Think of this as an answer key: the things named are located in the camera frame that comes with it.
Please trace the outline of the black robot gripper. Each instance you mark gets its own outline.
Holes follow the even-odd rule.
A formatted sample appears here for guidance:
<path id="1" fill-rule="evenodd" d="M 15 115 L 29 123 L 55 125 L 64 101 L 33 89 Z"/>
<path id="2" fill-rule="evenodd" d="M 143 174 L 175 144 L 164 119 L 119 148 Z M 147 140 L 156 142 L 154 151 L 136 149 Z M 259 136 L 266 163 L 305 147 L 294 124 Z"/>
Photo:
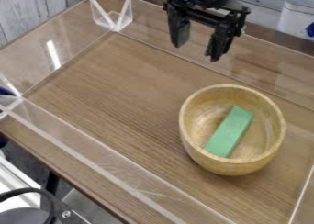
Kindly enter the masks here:
<path id="1" fill-rule="evenodd" d="M 242 35 L 250 8 L 236 0 L 167 0 L 163 9 L 168 14 L 175 48 L 180 48 L 190 38 L 190 18 L 212 27 L 204 55 L 216 62 L 228 52 L 234 37 Z"/>

